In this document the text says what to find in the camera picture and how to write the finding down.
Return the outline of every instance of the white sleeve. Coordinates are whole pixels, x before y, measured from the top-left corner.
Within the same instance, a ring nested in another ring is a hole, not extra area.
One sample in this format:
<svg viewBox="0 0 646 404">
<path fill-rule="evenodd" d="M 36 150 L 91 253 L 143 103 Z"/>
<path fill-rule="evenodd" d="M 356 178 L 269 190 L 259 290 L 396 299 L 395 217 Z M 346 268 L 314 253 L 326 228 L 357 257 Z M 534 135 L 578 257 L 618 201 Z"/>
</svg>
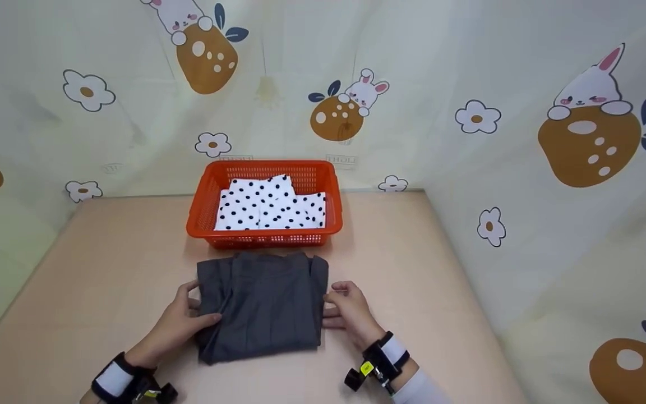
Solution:
<svg viewBox="0 0 646 404">
<path fill-rule="evenodd" d="M 400 391 L 393 395 L 395 404 L 452 404 L 437 384 L 418 369 Z"/>
</svg>

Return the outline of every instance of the gray fabric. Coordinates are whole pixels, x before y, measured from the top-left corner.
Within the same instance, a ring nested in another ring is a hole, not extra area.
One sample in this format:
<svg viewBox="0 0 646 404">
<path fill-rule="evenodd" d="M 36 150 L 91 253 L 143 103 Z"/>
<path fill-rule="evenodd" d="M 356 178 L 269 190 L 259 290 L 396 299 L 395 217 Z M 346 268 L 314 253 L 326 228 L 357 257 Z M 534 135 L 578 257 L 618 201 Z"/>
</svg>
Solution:
<svg viewBox="0 0 646 404">
<path fill-rule="evenodd" d="M 196 335 L 199 358 L 212 365 L 321 343 L 328 263 L 303 253 L 250 252 L 198 263 L 200 315 L 221 313 L 215 327 Z"/>
</svg>

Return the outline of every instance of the black wrist strap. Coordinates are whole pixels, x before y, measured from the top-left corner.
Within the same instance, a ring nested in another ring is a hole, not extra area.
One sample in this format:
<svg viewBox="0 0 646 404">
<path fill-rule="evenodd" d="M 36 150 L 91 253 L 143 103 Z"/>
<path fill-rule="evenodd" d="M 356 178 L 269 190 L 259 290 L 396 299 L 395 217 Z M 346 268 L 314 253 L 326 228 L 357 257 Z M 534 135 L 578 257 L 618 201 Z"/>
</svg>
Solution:
<svg viewBox="0 0 646 404">
<path fill-rule="evenodd" d="M 369 375 L 372 375 L 385 389 L 387 389 L 388 393 L 395 393 L 392 386 L 390 386 L 390 382 L 400 376 L 403 372 L 403 366 L 408 362 L 408 360 L 410 360 L 410 353 L 408 353 L 408 351 L 403 351 L 402 355 L 398 353 L 398 355 L 400 355 L 399 357 L 397 355 L 394 359 L 388 358 L 383 347 L 386 343 L 390 342 L 392 337 L 393 333 L 387 332 L 384 337 L 380 338 L 380 340 L 377 340 L 363 351 L 364 362 L 359 370 L 351 369 L 345 377 L 345 384 L 349 388 L 354 391 L 358 391 L 364 381 L 366 381 L 366 378 Z"/>
<path fill-rule="evenodd" d="M 104 374 L 111 366 L 118 366 L 121 370 L 131 376 L 131 381 L 128 386 L 123 389 L 123 393 L 119 396 L 114 396 L 110 392 L 106 391 L 105 388 L 98 383 L 99 377 Z M 96 378 L 91 382 L 91 391 L 96 394 L 102 401 L 107 402 L 107 404 L 119 404 L 126 403 L 129 404 L 138 394 L 137 387 L 141 383 L 142 379 L 153 378 L 156 369 L 147 369 L 141 368 L 140 366 L 133 366 L 124 358 L 124 353 L 121 352 L 116 355 L 113 360 L 110 361 L 105 368 L 103 368 Z"/>
</svg>

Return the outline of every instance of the folded clothing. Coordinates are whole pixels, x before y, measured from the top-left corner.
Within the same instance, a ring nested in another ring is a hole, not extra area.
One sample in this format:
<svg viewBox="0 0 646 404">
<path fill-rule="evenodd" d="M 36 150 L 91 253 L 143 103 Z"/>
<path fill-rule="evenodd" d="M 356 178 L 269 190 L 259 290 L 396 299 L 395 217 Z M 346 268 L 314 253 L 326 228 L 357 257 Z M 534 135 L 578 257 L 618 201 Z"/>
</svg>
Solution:
<svg viewBox="0 0 646 404">
<path fill-rule="evenodd" d="M 199 314 L 221 313 L 196 337 L 199 359 L 212 365 L 321 343 L 328 263 L 304 253 L 287 256 L 242 252 L 198 263 Z"/>
<path fill-rule="evenodd" d="M 296 195 L 290 176 L 236 178 L 222 190 L 214 230 L 325 227 L 325 192 Z"/>
</svg>

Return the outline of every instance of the fabric backdrop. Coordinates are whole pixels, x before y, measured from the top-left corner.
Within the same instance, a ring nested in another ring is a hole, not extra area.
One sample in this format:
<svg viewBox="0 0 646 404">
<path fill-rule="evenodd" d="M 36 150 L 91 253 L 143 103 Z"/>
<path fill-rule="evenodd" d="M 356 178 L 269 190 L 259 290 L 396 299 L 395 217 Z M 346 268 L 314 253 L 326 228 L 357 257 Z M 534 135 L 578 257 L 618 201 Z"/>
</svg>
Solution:
<svg viewBox="0 0 646 404">
<path fill-rule="evenodd" d="M 0 315 L 82 200 L 254 158 L 424 189 L 533 402 L 646 402 L 646 2 L 0 0 Z"/>
</svg>

